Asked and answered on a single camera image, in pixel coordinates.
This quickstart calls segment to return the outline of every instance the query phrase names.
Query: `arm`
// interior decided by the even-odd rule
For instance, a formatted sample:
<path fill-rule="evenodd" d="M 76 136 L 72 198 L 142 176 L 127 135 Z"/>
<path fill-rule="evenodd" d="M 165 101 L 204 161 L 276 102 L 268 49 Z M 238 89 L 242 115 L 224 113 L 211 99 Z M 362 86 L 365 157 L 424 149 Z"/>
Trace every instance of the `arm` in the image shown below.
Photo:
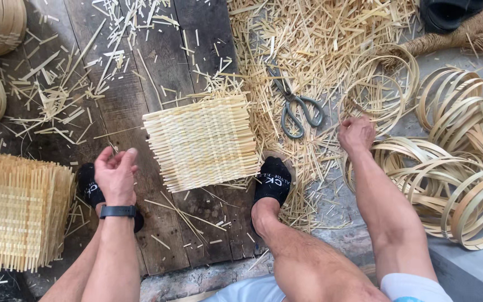
<path fill-rule="evenodd" d="M 340 126 L 339 141 L 355 172 L 357 206 L 372 239 L 378 281 L 393 272 L 437 281 L 415 209 L 372 158 L 375 134 L 368 117 L 349 118 Z"/>
<path fill-rule="evenodd" d="M 94 163 L 94 179 L 108 206 L 134 205 L 134 161 L 137 150 L 119 152 L 109 159 L 105 148 Z M 100 246 L 82 301 L 138 301 L 139 267 L 135 252 L 134 220 L 129 217 L 105 218 Z"/>

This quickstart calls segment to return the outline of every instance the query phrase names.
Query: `wristwatch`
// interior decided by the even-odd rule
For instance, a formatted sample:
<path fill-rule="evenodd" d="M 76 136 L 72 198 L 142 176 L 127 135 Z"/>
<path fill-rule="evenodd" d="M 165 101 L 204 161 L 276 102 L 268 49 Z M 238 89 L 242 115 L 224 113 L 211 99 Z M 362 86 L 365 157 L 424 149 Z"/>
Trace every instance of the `wristwatch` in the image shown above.
<path fill-rule="evenodd" d="M 105 219 L 107 216 L 128 216 L 135 217 L 137 208 L 134 205 L 129 206 L 106 206 L 103 205 L 100 210 L 100 219 Z"/>

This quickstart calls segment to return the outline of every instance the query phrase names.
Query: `broom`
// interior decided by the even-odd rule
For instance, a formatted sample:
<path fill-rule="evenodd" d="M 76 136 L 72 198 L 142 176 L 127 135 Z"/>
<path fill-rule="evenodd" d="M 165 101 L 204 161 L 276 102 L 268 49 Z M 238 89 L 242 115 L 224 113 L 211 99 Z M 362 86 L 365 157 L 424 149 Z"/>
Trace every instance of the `broom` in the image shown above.
<path fill-rule="evenodd" d="M 449 34 L 427 33 L 422 37 L 401 44 L 413 56 L 432 53 L 450 47 L 466 47 L 475 53 L 483 53 L 483 11 L 464 21 L 458 29 Z M 403 52 L 392 46 L 378 52 L 378 55 L 403 57 Z M 384 58 L 381 63 L 385 68 L 399 65 L 397 58 Z"/>

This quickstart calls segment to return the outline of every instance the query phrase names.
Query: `wooden board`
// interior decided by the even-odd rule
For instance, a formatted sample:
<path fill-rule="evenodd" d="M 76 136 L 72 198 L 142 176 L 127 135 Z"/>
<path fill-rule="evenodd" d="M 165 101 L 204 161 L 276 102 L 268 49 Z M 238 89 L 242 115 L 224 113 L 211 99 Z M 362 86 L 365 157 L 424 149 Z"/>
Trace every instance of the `wooden board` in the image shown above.
<path fill-rule="evenodd" d="M 195 51 L 195 63 L 198 64 L 201 72 L 207 72 L 210 75 L 215 74 L 221 67 L 221 58 L 228 60 L 227 57 L 230 57 L 233 62 L 223 72 L 237 74 L 236 49 L 232 32 L 230 31 L 226 1 L 219 0 L 216 4 L 208 6 L 207 3 L 200 1 L 174 0 L 174 5 L 177 10 L 180 27 L 186 30 L 187 44 L 190 49 Z M 197 46 L 196 30 L 198 32 L 199 46 Z M 190 53 L 186 58 L 188 62 L 192 63 L 191 55 Z M 196 69 L 192 64 L 188 66 L 190 71 Z M 200 76 L 197 82 L 197 74 L 192 72 L 191 80 L 193 81 L 195 92 L 204 91 L 206 81 L 202 76 Z M 247 192 L 238 189 L 225 189 L 225 187 L 221 186 L 215 188 L 217 191 L 216 195 L 233 205 L 223 206 L 216 210 L 221 211 L 223 216 L 226 215 L 227 221 L 232 222 L 232 227 L 228 228 L 228 237 L 232 259 L 234 260 L 252 257 L 255 252 L 256 254 L 263 252 L 260 250 L 260 247 L 264 246 L 264 242 L 260 239 L 260 244 L 256 244 L 247 236 L 247 233 L 249 233 L 258 242 L 257 239 L 259 237 L 251 229 L 254 184 L 251 187 Z"/>
<path fill-rule="evenodd" d="M 125 6 L 123 6 L 123 12 L 124 14 L 126 14 L 127 11 L 125 11 L 124 9 L 127 9 Z M 171 5 L 170 8 L 165 8 L 162 6 L 162 10 L 165 11 L 162 12 L 163 15 L 172 15 L 173 20 L 179 21 L 177 18 L 177 11 L 175 10 L 175 5 Z M 138 32 L 135 47 L 133 47 L 133 54 L 134 58 L 136 58 L 138 73 L 146 78 L 146 80 L 141 78 L 140 80 L 143 90 L 145 91 L 146 103 L 150 112 L 161 110 L 161 106 L 159 105 L 156 91 L 152 86 L 150 79 L 148 78 L 148 74 L 146 73 L 144 66 L 142 65 L 142 61 L 139 57 L 137 49 L 141 52 L 141 55 L 148 68 L 148 71 L 150 72 L 152 80 L 156 85 L 156 89 L 158 89 L 159 91 L 159 100 L 161 102 L 174 100 L 180 95 L 185 96 L 190 93 L 195 93 L 185 51 L 181 49 L 181 47 L 184 45 L 181 35 L 182 28 L 179 28 L 179 30 L 177 31 L 173 27 L 173 25 L 155 25 L 157 26 L 157 28 L 149 32 L 148 41 L 146 41 L 146 30 L 141 30 L 140 32 Z M 163 91 L 161 90 L 161 86 L 175 90 L 178 93 L 175 94 L 173 92 L 167 91 L 167 97 L 165 97 Z M 181 100 L 178 102 L 178 106 L 183 106 L 190 103 L 192 103 L 192 100 Z M 171 108 L 176 106 L 176 103 L 170 103 L 166 104 L 164 108 Z M 197 208 L 199 213 L 195 216 L 198 217 L 204 218 L 199 214 L 203 214 L 205 211 L 209 211 L 210 213 L 212 213 L 219 210 L 218 202 L 206 203 L 206 200 L 210 200 L 211 197 L 202 189 L 191 190 L 190 195 L 188 196 L 186 201 L 184 201 L 186 192 L 179 192 L 172 195 L 166 194 L 166 196 L 171 198 L 174 204 L 186 213 L 191 213 L 191 210 L 194 211 L 194 208 Z M 166 203 L 165 200 L 161 200 L 160 202 L 163 204 Z M 193 219 L 191 223 L 193 223 L 198 228 L 198 230 L 205 232 L 205 237 L 210 238 L 209 242 L 219 239 L 223 240 L 218 244 L 212 244 L 210 246 L 210 249 L 206 249 L 207 243 L 204 244 L 201 248 L 197 249 L 196 247 L 201 244 L 198 238 L 195 236 L 193 231 L 187 226 L 187 224 L 181 217 L 178 217 L 178 221 L 181 229 L 181 235 L 184 240 L 184 244 L 182 245 L 188 244 L 190 242 L 192 243 L 191 246 L 184 248 L 191 266 L 195 267 L 199 265 L 232 259 L 228 243 L 229 240 L 226 237 L 225 231 L 219 230 L 210 225 L 207 225 L 206 223 Z M 146 255 L 146 253 L 150 252 L 151 251 L 143 251 L 143 254 Z"/>
<path fill-rule="evenodd" d="M 81 2 L 71 0 L 50 0 L 49 5 L 46 5 L 44 0 L 30 0 L 26 2 L 26 6 L 29 16 L 28 28 L 32 33 L 43 40 L 52 37 L 55 33 L 58 34 L 58 37 L 41 45 L 40 49 L 30 59 L 25 60 L 17 71 L 14 71 L 14 67 L 26 54 L 34 51 L 39 44 L 37 40 L 32 40 L 27 45 L 20 45 L 16 51 L 1 57 L 0 67 L 3 67 L 8 74 L 16 79 L 28 73 L 31 68 L 35 68 L 43 63 L 47 57 L 57 51 L 60 51 L 60 55 L 53 62 L 49 63 L 46 68 L 59 73 L 55 69 L 57 64 L 63 58 L 66 58 L 64 65 L 68 61 L 68 53 L 63 51 L 60 45 L 64 45 L 69 51 L 73 45 L 76 47 L 74 51 L 77 48 L 83 49 L 104 19 L 104 16 L 93 8 L 90 2 L 81 4 Z M 124 10 L 128 8 L 124 4 L 121 5 L 121 8 L 123 9 L 121 13 L 126 13 Z M 132 51 L 129 49 L 124 37 L 118 50 L 123 49 L 125 51 L 124 55 L 126 58 L 124 59 L 124 64 L 126 64 L 127 58 L 130 60 L 127 72 L 125 74 L 117 74 L 124 75 L 124 78 L 115 79 L 106 84 L 110 85 L 111 88 L 103 93 L 106 95 L 104 99 L 98 100 L 98 107 L 91 100 L 82 100 L 76 104 L 84 108 L 88 107 L 91 111 L 91 118 L 95 121 L 94 125 L 91 126 L 84 136 L 84 139 L 87 139 L 86 143 L 68 148 L 68 142 L 60 135 L 33 134 L 32 131 L 30 131 L 32 141 L 29 135 L 26 134 L 22 135 L 22 143 L 22 138 L 15 138 L 14 134 L 0 124 L 0 131 L 2 132 L 0 138 L 4 138 L 7 144 L 7 147 L 2 148 L 2 152 L 14 155 L 23 153 L 26 157 L 30 153 L 31 156 L 37 159 L 57 161 L 64 165 L 68 165 L 73 161 L 77 161 L 79 164 L 92 162 L 100 150 L 108 146 L 110 142 L 121 150 L 130 147 L 136 147 L 139 150 L 138 164 L 140 171 L 135 188 L 138 194 L 138 207 L 145 216 L 144 230 L 136 235 L 138 239 L 138 254 L 142 256 L 139 258 L 141 275 L 154 275 L 190 265 L 199 266 L 230 259 L 239 259 L 244 256 L 249 257 L 253 255 L 255 249 L 257 254 L 260 253 L 259 245 L 255 247 L 255 244 L 246 235 L 249 232 L 252 238 L 258 242 L 258 237 L 250 228 L 250 209 L 254 196 L 254 184 L 247 193 L 244 190 L 225 190 L 220 186 L 204 188 L 211 194 L 218 196 L 218 198 L 211 196 L 203 189 L 194 189 L 191 190 L 187 199 L 184 200 L 186 192 L 171 195 L 163 188 L 163 180 L 158 174 L 159 167 L 156 161 L 151 160 L 153 154 L 145 142 L 146 133 L 144 130 L 133 129 L 105 138 L 93 139 L 94 136 L 142 126 L 141 115 L 160 110 L 159 100 L 166 102 L 180 95 L 185 96 L 190 93 L 203 91 L 206 84 L 204 78 L 200 77 L 200 81 L 197 83 L 196 74 L 191 72 L 191 70 L 195 69 L 195 66 L 191 64 L 191 56 L 187 56 L 185 51 L 181 49 L 184 46 L 183 29 L 186 29 L 189 48 L 196 53 L 195 62 L 198 63 L 203 72 L 214 74 L 219 69 L 220 57 L 216 55 L 213 45 L 218 39 L 225 42 L 216 44 L 220 55 L 223 58 L 226 58 L 226 56 L 233 59 L 236 58 L 225 1 L 212 3 L 210 6 L 207 3 L 205 4 L 204 1 L 191 3 L 173 1 L 170 8 L 162 7 L 162 9 L 166 11 L 162 15 L 172 14 L 173 19 L 180 23 L 180 30 L 176 31 L 172 25 L 156 24 L 158 27 L 155 31 L 150 30 L 148 41 L 145 41 L 146 29 L 141 29 L 137 31 L 136 43 Z M 48 19 L 48 23 L 40 25 L 39 19 L 41 15 L 56 17 L 59 22 Z M 108 23 L 109 19 L 106 21 L 101 34 L 98 35 L 92 44 L 97 45 L 97 49 L 93 50 L 91 46 L 90 51 L 84 56 L 82 62 L 77 65 L 69 83 L 75 82 L 79 75 L 84 75 L 86 72 L 83 69 L 84 64 L 96 60 L 103 53 L 107 52 L 106 37 L 111 32 L 108 28 Z M 163 29 L 163 33 L 160 33 L 157 29 Z M 195 30 L 198 30 L 199 47 L 196 46 Z M 154 89 L 149 79 L 137 49 L 139 49 L 150 76 L 155 82 L 158 93 L 156 93 L 156 89 Z M 73 63 L 78 57 L 79 55 L 73 57 Z M 91 72 L 87 77 L 94 85 L 97 85 L 101 77 L 107 62 L 106 59 L 107 57 L 104 56 L 103 66 L 95 65 L 90 68 Z M 9 66 L 1 66 L 2 62 L 8 63 Z M 132 70 L 143 76 L 145 80 L 133 74 Z M 237 72 L 235 62 L 225 69 L 224 72 Z M 38 79 L 43 86 L 46 85 L 44 77 L 40 76 Z M 175 96 L 175 93 L 167 91 L 167 97 L 165 97 L 160 86 L 176 90 L 177 95 Z M 5 115 L 20 118 L 36 118 L 38 116 L 36 107 L 31 106 L 30 111 L 27 111 L 26 107 L 23 106 L 25 101 L 23 96 L 21 100 L 18 100 L 15 96 L 8 96 L 9 106 Z M 178 105 L 186 105 L 192 101 L 191 99 L 182 100 L 178 102 Z M 176 103 L 166 104 L 164 108 L 176 105 Z M 69 107 L 65 112 L 70 113 L 75 108 Z M 64 129 L 73 129 L 74 135 L 78 136 L 89 122 L 87 118 L 77 118 L 72 123 L 76 126 L 66 125 Z M 14 131 L 23 130 L 22 126 L 12 124 L 7 119 L 3 119 L 3 124 Z M 204 236 L 209 245 L 208 248 L 205 248 L 206 245 L 197 248 L 201 243 L 174 211 L 143 202 L 146 198 L 154 202 L 167 204 L 161 192 L 164 192 L 177 207 L 189 214 L 201 217 L 211 223 L 218 223 L 224 220 L 224 216 L 226 216 L 227 221 L 231 221 L 232 225 L 226 227 L 227 232 L 225 232 L 196 219 L 191 219 L 195 227 L 205 233 Z M 225 206 L 219 198 L 238 207 Z M 92 214 L 92 222 L 87 225 L 87 228 L 82 228 L 74 233 L 72 237 L 69 237 L 74 243 L 69 244 L 69 248 L 83 249 L 86 246 L 89 238 L 96 230 L 97 222 L 93 221 L 95 217 Z M 166 249 L 150 235 L 160 238 L 169 245 L 171 250 Z M 222 242 L 209 244 L 209 242 L 219 239 Z M 183 247 L 183 245 L 188 243 L 191 243 L 191 246 Z M 68 255 L 70 254 L 74 258 L 79 255 L 75 251 Z M 72 261 L 65 261 L 65 263 L 70 265 Z M 64 269 L 58 270 L 54 276 L 59 278 L 61 271 L 64 271 Z M 43 274 L 50 276 L 51 272 L 46 269 L 43 270 Z"/>
<path fill-rule="evenodd" d="M 78 45 L 85 47 L 94 31 L 101 24 L 103 17 L 91 18 L 91 15 L 97 14 L 98 11 L 90 3 L 81 5 L 79 2 L 72 0 L 66 0 L 65 3 Z M 108 26 L 102 29 L 102 35 L 98 36 L 94 42 L 94 44 L 98 45 L 97 49 L 91 49 L 84 57 L 84 62 L 96 60 L 106 52 L 107 40 L 105 37 L 110 32 Z M 126 57 L 130 58 L 127 70 L 137 70 L 135 66 L 136 58 L 134 58 L 125 41 L 120 43 L 119 50 L 121 49 L 124 50 Z M 103 67 L 91 67 L 89 77 L 93 83 L 98 83 L 104 67 L 105 64 Z M 130 76 L 127 72 L 123 79 L 116 79 L 107 83 L 107 85 L 111 84 L 114 88 L 106 90 L 104 92 L 106 97 L 98 101 L 107 132 L 112 133 L 142 126 L 141 117 L 144 113 L 148 113 L 148 108 L 139 78 Z M 176 213 L 144 202 L 146 198 L 155 202 L 165 203 L 164 197 L 160 192 L 167 193 L 165 188 L 162 187 L 157 163 L 150 160 L 152 153 L 145 141 L 146 132 L 137 128 L 111 135 L 109 140 L 121 150 L 134 147 L 139 152 L 139 172 L 136 174 L 137 184 L 134 188 L 137 194 L 138 208 L 145 218 L 145 224 L 143 230 L 137 233 L 136 237 L 141 247 L 146 271 L 151 275 L 189 266 L 186 253 L 182 247 L 184 244 L 180 235 L 180 225 L 178 224 Z M 166 249 L 151 235 L 161 239 L 171 249 Z"/>

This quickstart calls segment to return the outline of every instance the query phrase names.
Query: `woven bamboo panel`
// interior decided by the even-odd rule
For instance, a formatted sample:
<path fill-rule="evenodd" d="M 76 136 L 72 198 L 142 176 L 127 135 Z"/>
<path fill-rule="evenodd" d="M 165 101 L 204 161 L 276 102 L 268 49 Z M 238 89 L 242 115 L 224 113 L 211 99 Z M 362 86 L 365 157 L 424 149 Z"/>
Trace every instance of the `woven bamboo panel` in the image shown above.
<path fill-rule="evenodd" d="M 74 174 L 0 154 L 0 270 L 36 271 L 60 256 Z"/>
<path fill-rule="evenodd" d="M 245 95 L 143 115 L 147 141 L 170 192 L 255 175 L 256 142 Z"/>

